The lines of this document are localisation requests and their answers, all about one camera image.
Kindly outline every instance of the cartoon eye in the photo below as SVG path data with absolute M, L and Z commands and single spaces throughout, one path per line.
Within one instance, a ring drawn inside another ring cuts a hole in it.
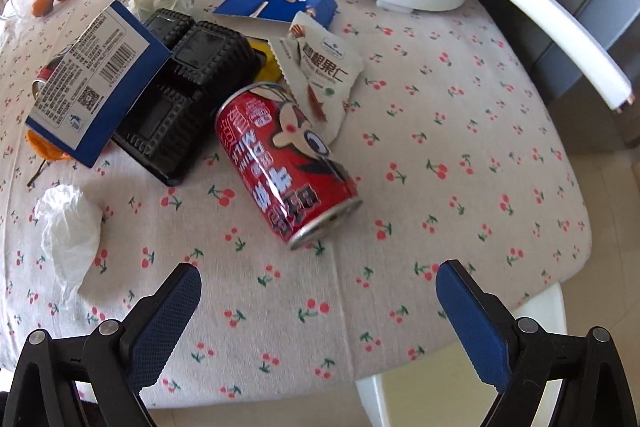
M 322 142 L 320 137 L 313 131 L 305 131 L 305 140 L 309 147 L 321 156 L 329 156 L 329 149 Z

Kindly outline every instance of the table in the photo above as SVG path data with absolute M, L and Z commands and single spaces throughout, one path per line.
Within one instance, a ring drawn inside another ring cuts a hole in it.
M 290 252 L 271 235 L 214 140 L 184 185 L 167 189 L 114 144 L 87 169 L 47 167 L 24 141 L 30 86 L 49 54 L 111 0 L 73 0 L 29 27 L 9 23 L 0 55 L 0 362 L 28 333 L 85 335 L 122 319 L 177 263 L 201 270 L 202 300 L 150 407 L 308 394 L 374 375 L 450 343 L 434 291 L 457 258 L 508 307 L 574 275 L 590 254 L 580 189 L 526 72 L 475 1 L 385 12 L 337 0 L 332 31 L 366 60 L 335 155 L 364 200 L 348 224 Z M 203 16 L 223 0 L 196 0 Z M 36 200 L 74 184 L 104 210 L 79 296 L 59 306 Z M 83 396 L 91 399 L 88 386 Z

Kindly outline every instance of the snack wrapper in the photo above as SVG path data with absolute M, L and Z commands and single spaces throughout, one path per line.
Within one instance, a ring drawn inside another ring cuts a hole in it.
M 270 39 L 280 69 L 298 106 L 326 144 L 335 140 L 351 88 L 364 69 L 348 42 L 299 12 L 286 38 Z

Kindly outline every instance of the metal screw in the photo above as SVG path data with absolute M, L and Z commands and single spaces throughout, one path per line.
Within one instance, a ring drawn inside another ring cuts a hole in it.
M 605 328 L 594 328 L 593 336 L 598 342 L 602 343 L 609 342 L 611 340 L 611 335 Z
M 529 317 L 523 317 L 518 321 L 520 331 L 524 333 L 535 333 L 538 331 L 538 323 Z
M 116 321 L 104 321 L 102 324 L 100 324 L 100 326 L 98 326 L 98 331 L 100 331 L 101 335 L 104 335 L 105 337 L 108 337 L 109 335 L 112 335 L 113 333 L 115 333 L 116 331 L 118 331 L 118 323 Z
M 33 331 L 33 333 L 29 335 L 29 343 L 32 344 L 33 346 L 37 346 L 39 343 L 41 343 L 45 339 L 45 337 L 46 335 L 44 334 L 44 331 L 42 330 Z

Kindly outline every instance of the barcode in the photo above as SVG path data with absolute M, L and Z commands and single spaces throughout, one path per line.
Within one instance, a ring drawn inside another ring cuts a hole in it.
M 121 45 L 113 54 L 111 60 L 107 62 L 107 65 L 102 68 L 100 76 L 110 85 L 113 84 L 120 71 L 124 69 L 134 55 L 135 52 L 129 46 L 126 44 Z
M 100 100 L 100 95 L 96 93 L 91 87 L 86 86 L 84 91 L 78 98 L 78 103 L 84 107 L 87 111 L 92 112 L 95 104 Z

